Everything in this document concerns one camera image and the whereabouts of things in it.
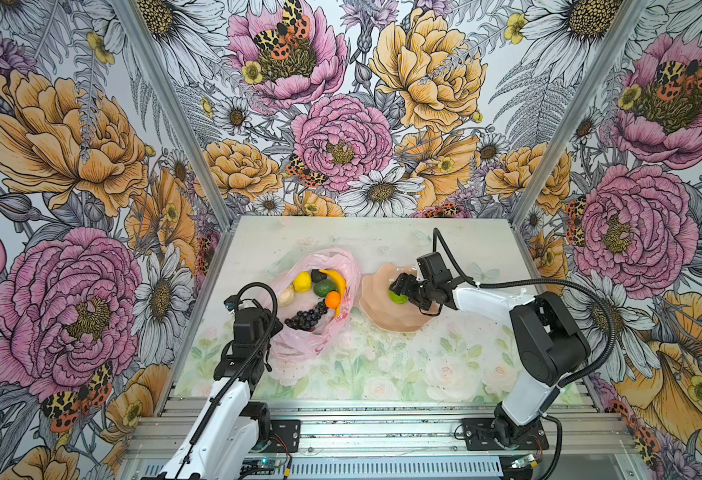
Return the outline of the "pink plastic bag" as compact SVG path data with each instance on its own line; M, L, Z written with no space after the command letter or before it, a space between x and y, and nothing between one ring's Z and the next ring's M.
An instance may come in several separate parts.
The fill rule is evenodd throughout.
M300 258L272 289L283 324L271 341L273 355L280 361L311 361L330 348L350 320L361 269L349 251L328 248Z

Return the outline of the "yellow fake lemon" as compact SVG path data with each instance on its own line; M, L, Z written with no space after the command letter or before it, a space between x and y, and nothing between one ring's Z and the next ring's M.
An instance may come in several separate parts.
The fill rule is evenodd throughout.
M313 280L309 271L299 273L292 282L293 289L297 293L305 293L313 288Z

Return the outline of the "orange fake tangerine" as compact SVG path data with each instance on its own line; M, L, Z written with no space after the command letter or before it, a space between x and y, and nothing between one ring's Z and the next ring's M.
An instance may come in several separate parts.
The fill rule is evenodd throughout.
M337 309L342 302L342 296L337 291L331 291L325 297L325 305L328 309Z

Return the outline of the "dark green fake avocado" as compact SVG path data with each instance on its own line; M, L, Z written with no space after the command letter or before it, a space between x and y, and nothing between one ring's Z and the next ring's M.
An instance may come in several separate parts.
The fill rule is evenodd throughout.
M337 292L337 285L330 279L320 280L313 285L313 292L321 298L326 298L331 292Z

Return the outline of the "dark purple fake fruit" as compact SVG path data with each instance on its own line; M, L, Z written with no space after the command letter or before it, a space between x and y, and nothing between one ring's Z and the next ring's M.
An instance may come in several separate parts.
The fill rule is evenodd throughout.
M319 283L328 279L327 274L319 269L312 269L310 271L310 277L313 283Z

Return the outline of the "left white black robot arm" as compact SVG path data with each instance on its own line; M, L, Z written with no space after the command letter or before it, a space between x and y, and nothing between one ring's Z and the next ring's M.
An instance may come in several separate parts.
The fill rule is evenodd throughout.
M259 306L234 314L233 339L224 347L204 408L156 479L236 479L245 457L270 436L270 412L252 393L263 375L278 329L274 314Z

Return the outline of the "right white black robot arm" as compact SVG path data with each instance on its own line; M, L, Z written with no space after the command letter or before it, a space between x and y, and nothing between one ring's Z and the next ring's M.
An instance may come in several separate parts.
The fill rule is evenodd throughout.
M493 437L514 448L553 404L564 381L591 355L591 347L562 298L531 294L527 285L498 287L455 276L439 253L417 259L419 274L401 273L389 291L426 314L433 306L481 314L511 328L523 367L511 392L499 403Z

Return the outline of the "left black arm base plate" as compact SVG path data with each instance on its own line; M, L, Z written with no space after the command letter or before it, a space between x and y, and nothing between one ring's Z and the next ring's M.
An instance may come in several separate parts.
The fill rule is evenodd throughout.
M295 454L299 450L302 422L293 419L277 419L270 423L269 436L254 448L256 453L289 452Z

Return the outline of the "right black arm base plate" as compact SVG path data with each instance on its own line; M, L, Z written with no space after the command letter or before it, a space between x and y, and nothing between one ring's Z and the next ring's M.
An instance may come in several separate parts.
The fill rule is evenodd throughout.
M540 419L518 426L504 419L466 418L457 429L457 438L468 451L545 451L550 443Z

